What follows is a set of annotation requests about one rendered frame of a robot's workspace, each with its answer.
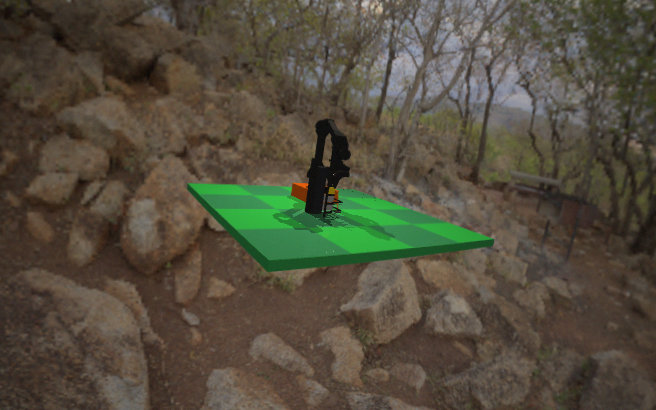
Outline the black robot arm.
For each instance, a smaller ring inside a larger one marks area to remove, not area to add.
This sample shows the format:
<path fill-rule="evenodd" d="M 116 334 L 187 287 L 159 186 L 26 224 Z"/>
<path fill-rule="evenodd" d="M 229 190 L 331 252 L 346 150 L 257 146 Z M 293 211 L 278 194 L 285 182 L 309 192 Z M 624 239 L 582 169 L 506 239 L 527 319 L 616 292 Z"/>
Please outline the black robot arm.
<path fill-rule="evenodd" d="M 332 158 L 338 158 L 342 160 L 348 160 L 351 157 L 351 152 L 348 149 L 349 144 L 347 141 L 347 137 L 344 133 L 340 132 L 338 127 L 335 124 L 334 119 L 330 118 L 325 118 L 323 120 L 319 120 L 315 124 L 316 128 L 316 134 L 317 134 L 317 144 L 316 144 L 316 151 L 315 151 L 315 158 L 319 159 L 319 166 L 324 166 L 323 165 L 323 153 L 324 153 L 324 146 L 325 146 L 325 140 L 327 135 L 331 134 L 331 143 L 332 143 Z M 340 170 L 344 171 L 350 171 L 350 167 L 346 166 L 345 164 L 341 163 L 341 168 Z"/>

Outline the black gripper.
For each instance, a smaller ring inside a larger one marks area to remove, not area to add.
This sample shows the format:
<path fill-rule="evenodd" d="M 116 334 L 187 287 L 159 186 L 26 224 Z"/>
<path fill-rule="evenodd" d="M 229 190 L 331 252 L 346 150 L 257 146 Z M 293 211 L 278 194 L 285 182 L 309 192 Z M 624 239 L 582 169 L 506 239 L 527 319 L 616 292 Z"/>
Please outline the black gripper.
<path fill-rule="evenodd" d="M 343 163 L 342 159 L 332 158 L 331 157 L 331 159 L 329 159 L 329 161 L 331 161 L 330 162 L 330 167 L 328 167 L 328 166 L 322 166 L 322 167 L 328 168 L 328 171 L 332 170 L 331 176 L 337 177 L 337 179 L 331 178 L 330 179 L 330 185 L 333 184 L 333 185 L 337 186 L 340 179 L 344 178 L 344 177 L 349 177 L 350 173 L 348 171 L 340 170 L 341 163 Z"/>

